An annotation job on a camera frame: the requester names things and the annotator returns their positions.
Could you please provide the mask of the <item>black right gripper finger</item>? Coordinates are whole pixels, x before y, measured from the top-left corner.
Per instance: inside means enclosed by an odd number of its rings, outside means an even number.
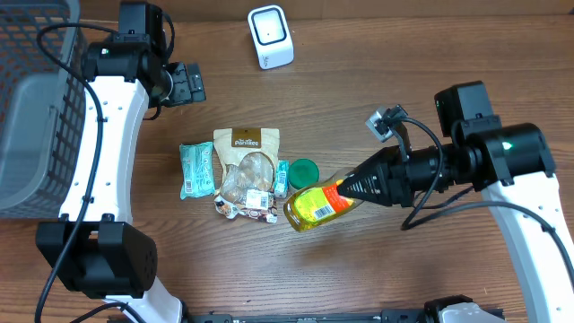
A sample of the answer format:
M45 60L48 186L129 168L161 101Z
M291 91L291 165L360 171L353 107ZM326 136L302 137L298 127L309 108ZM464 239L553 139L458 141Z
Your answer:
M354 177L367 177L368 175L380 175L385 178L398 177L400 175L399 146L382 148L357 166L352 174Z
M390 205L390 193L385 175L381 170L353 169L337 187L340 196L377 205Z

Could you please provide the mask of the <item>yellow oil glass bottle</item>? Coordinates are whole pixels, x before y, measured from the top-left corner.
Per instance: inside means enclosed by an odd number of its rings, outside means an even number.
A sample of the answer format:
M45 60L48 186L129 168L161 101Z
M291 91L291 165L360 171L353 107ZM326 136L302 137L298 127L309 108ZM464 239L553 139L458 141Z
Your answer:
M291 227L296 231L311 230L358 207L361 200L342 196L337 191L352 171L353 168L342 168L329 179L293 193L283 205Z

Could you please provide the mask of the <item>green lid round jar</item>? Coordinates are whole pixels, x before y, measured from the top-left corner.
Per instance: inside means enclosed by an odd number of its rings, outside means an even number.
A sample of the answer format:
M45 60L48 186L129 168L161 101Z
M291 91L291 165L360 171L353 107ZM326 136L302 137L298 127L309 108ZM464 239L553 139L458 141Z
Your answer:
M289 168L288 181L297 190L315 184L319 181L319 168L310 159L298 159Z

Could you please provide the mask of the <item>green wet wipes pack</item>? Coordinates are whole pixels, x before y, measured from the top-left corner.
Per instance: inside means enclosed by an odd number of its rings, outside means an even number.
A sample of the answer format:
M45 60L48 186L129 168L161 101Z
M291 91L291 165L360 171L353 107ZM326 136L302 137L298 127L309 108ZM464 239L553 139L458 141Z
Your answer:
M210 196L214 193L213 143L181 144L180 161L183 184L180 199Z

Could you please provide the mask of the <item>small green sachet pack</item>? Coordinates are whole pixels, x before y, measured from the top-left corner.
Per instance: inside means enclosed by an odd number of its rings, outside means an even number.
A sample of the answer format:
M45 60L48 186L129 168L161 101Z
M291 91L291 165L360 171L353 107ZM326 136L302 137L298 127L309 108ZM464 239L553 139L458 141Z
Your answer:
M278 167L275 173L274 194L277 198L286 198L289 191L289 162L286 160L279 160Z

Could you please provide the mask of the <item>brown Pantree snack pouch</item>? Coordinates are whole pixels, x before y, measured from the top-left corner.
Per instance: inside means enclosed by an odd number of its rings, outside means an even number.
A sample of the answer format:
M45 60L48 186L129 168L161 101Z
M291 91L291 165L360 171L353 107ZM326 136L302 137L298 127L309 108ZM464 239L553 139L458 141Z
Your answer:
M217 212L229 220L243 216L276 223L274 186L280 131L277 128L216 129L213 146L222 165L222 184L214 198Z

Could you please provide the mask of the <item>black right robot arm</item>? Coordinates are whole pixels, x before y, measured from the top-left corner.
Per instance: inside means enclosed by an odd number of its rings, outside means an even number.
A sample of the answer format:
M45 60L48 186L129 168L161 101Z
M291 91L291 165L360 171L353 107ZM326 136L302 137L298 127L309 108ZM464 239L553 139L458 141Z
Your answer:
M341 196L410 209L402 223L426 223L421 210L433 192L467 184L480 193L478 206L498 224L532 322L573 319L573 240L563 215L555 162L542 131L531 123L503 126L484 84L461 83L434 98L441 134L415 151L401 107L379 109L368 127L379 141L395 138L349 172Z

